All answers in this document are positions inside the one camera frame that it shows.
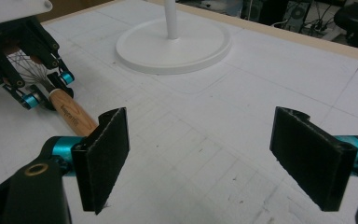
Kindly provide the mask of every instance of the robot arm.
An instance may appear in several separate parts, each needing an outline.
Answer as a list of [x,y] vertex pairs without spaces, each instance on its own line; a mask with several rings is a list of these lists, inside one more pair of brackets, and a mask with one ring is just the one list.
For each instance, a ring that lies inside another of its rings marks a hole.
[[126,108],[99,121],[88,137],[49,138],[35,160],[0,184],[0,223],[72,223],[63,175],[76,176],[84,211],[104,209],[130,151]]
[[52,106],[36,86],[31,88],[30,93],[21,90],[26,83],[7,58],[5,46],[8,44],[15,49],[21,49],[28,56],[37,58],[47,69],[58,69],[58,73],[50,74],[48,79],[56,88],[74,96],[73,91],[66,85],[75,78],[58,53],[60,46],[34,16],[51,8],[49,1],[0,0],[0,85],[28,109],[40,103],[46,105],[47,108],[52,108]]
[[322,211],[339,210],[349,177],[358,176],[358,135],[330,135],[307,114],[277,107],[270,149]]

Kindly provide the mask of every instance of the lamp base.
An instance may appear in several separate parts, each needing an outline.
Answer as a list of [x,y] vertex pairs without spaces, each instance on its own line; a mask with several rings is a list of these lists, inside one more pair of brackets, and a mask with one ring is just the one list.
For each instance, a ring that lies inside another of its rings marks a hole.
[[183,74],[221,61],[229,52],[228,30],[197,18],[178,19],[179,38],[169,39],[165,20],[140,24],[116,45],[121,63],[147,74]]

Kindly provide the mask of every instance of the whisk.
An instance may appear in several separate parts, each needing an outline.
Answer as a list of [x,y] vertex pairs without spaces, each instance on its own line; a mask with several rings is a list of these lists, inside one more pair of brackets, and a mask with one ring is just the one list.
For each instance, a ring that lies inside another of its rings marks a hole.
[[97,123],[71,96],[50,83],[48,73],[53,71],[22,51],[7,58],[28,85],[41,84],[46,89],[51,104],[77,135],[89,136],[97,128]]

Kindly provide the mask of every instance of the screw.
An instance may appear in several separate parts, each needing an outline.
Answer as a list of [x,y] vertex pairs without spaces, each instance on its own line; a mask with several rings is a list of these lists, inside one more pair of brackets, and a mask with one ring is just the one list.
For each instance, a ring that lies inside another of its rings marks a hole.
[[53,5],[49,1],[45,1],[45,7],[51,8]]
[[40,175],[44,173],[47,169],[48,165],[46,163],[38,163],[28,167],[24,173],[28,176]]
[[17,86],[19,86],[19,87],[22,87],[22,86],[24,85],[24,83],[23,83],[22,81],[20,81],[20,80],[17,81],[16,84],[17,84]]

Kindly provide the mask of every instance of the white table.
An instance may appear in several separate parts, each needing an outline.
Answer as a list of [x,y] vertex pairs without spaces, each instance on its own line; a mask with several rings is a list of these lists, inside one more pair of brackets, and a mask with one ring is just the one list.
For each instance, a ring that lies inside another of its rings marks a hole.
[[[276,37],[276,29],[234,20],[222,23],[233,47],[212,67],[175,76],[122,67],[114,51],[120,35],[163,16],[161,5],[126,0],[45,24],[76,77],[76,100],[94,118],[128,108],[131,152],[109,206],[97,217],[83,212],[76,179],[63,179],[74,223],[354,223],[358,178],[339,212],[321,212],[269,140],[278,105],[309,114],[333,135],[358,134],[358,49],[320,40],[332,47],[317,49],[307,37],[313,47],[292,41],[300,35]],[[26,111],[0,88],[0,183],[54,135],[74,134],[57,114]]]

